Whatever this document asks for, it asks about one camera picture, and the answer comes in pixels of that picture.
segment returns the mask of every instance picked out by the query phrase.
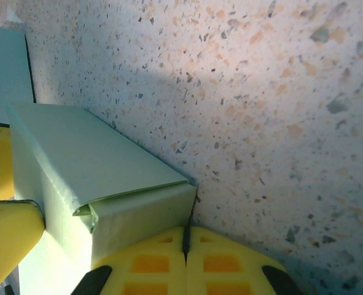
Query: speckled countertop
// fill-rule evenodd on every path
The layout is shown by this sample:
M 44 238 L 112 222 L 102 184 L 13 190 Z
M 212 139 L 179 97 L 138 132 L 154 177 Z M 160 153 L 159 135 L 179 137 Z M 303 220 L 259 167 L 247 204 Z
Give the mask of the speckled countertop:
M 363 294 L 363 0 L 9 0 L 40 103 L 191 176 L 194 220 Z

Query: terrazzo surface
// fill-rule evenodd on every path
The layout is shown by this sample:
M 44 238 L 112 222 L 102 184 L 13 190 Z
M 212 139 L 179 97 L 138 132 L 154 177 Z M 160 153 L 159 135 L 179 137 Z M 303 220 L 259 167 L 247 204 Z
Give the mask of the terrazzo surface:
M 363 294 L 363 1 L 9 0 L 40 103 L 199 185 L 194 221 Z

